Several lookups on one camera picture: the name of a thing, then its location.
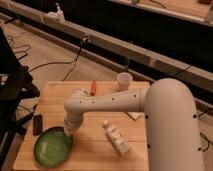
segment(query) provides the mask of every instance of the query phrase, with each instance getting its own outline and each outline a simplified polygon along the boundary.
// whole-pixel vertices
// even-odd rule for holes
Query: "white paper cup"
[[[132,82],[132,75],[128,72],[121,72],[117,75],[119,91],[128,90],[130,83]]]

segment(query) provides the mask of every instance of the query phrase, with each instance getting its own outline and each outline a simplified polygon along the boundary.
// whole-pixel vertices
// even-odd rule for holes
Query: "wooden table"
[[[44,130],[53,126],[63,126],[65,109],[64,101],[79,88],[90,90],[91,82],[48,82],[41,93],[36,114],[43,115]],[[133,82],[130,88],[147,88],[148,82]],[[116,92],[116,82],[97,82],[96,95]],[[74,135],[74,146],[68,159],[59,167],[49,170],[72,171],[147,171],[148,157],[144,116],[133,121],[122,112],[90,112],[85,113],[82,127]],[[105,136],[102,127],[107,119],[116,125],[123,136],[129,141],[131,151],[119,157]],[[30,124],[20,151],[14,163],[14,170],[47,170],[40,166],[33,154],[38,136],[32,135]]]
[[[121,2],[131,3],[131,0],[118,0]],[[210,5],[198,3],[198,0],[155,0],[163,4],[168,10],[180,12],[183,14],[190,14],[205,18]],[[141,5],[150,5],[162,8],[161,5],[150,0],[140,0]]]

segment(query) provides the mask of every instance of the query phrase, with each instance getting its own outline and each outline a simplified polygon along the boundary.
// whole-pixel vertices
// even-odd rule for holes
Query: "green plate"
[[[46,130],[34,146],[36,160],[45,167],[55,167],[63,163],[73,146],[73,137],[67,137],[63,127]]]

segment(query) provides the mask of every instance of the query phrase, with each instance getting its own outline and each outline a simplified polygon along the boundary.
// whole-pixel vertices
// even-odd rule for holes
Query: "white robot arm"
[[[81,126],[85,112],[145,112],[150,171],[204,171],[194,98],[180,81],[162,79],[149,89],[99,97],[79,90],[65,109],[68,134]]]

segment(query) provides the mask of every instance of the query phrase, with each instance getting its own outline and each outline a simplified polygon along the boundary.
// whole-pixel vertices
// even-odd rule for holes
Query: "plastic bottle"
[[[122,156],[130,151],[130,146],[124,137],[119,133],[118,129],[109,124],[107,120],[104,121],[103,127],[106,130],[106,136],[114,149]]]
[[[59,22],[64,22],[64,12],[61,10],[61,7],[59,6],[59,3],[56,3],[57,6],[57,15],[58,15],[58,21]]]

